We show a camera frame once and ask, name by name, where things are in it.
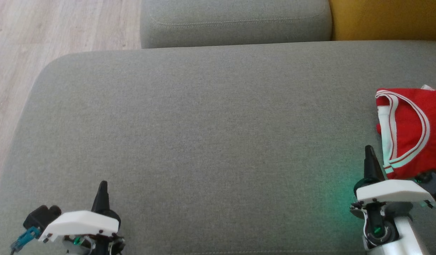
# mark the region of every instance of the red shirt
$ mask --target red shirt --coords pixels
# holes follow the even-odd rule
[[[375,98],[388,178],[436,169],[436,90],[378,89]]]

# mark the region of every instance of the blue cable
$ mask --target blue cable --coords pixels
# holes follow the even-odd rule
[[[24,245],[33,239],[38,239],[41,233],[40,230],[36,227],[30,227],[26,232],[18,237],[18,239],[10,245],[10,249],[12,249],[12,254],[15,252],[19,252]]]

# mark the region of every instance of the green led light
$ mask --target green led light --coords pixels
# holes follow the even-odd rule
[[[374,229],[374,234],[378,235],[378,234],[380,234],[380,233],[381,233],[381,227],[376,227],[376,228]]]
[[[76,237],[75,240],[73,241],[74,245],[80,245],[81,244],[81,237]]]

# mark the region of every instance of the white stripe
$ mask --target white stripe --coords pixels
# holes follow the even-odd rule
[[[397,126],[396,126],[396,110],[399,106],[399,99],[396,96],[390,96],[392,102],[391,111],[389,114],[389,123],[391,127],[392,152],[390,159],[397,158]]]
[[[383,163],[389,165],[389,160],[392,154],[392,140],[391,129],[389,128],[389,113],[391,111],[390,105],[381,105],[378,109],[378,121],[380,122],[381,129],[381,147],[383,150]]]
[[[418,143],[416,144],[416,146],[413,147],[412,149],[410,149],[409,151],[407,151],[406,153],[404,153],[403,155],[401,155],[400,157],[390,160],[390,163],[392,163],[391,165],[393,168],[400,168],[401,166],[404,166],[407,163],[409,163],[425,147],[425,145],[427,144],[429,137],[430,137],[430,123],[429,123],[429,119],[424,114],[424,112],[414,102],[409,100],[407,97],[404,97],[400,94],[397,94],[397,93],[394,93],[394,92],[391,92],[388,90],[378,91],[375,94],[375,97],[376,98],[378,98],[380,96],[388,97],[389,95],[394,95],[394,96],[399,97],[402,100],[406,101],[417,112],[417,115],[419,116],[420,121],[421,121],[421,125],[422,125],[421,137],[420,137]]]
[[[386,174],[389,174],[389,173],[394,172],[394,170],[392,169],[392,167],[391,167],[390,165],[383,166],[383,168],[385,168],[385,173],[386,173]]]

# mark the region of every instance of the sofa cushion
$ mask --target sofa cushion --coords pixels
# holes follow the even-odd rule
[[[328,0],[143,0],[142,48],[324,41]]]
[[[0,178],[0,254],[39,205],[90,210],[107,180],[125,255],[363,255],[349,206],[365,145],[381,158],[375,90],[423,84],[436,42],[64,56],[36,80]],[[436,209],[412,216],[436,255]]]

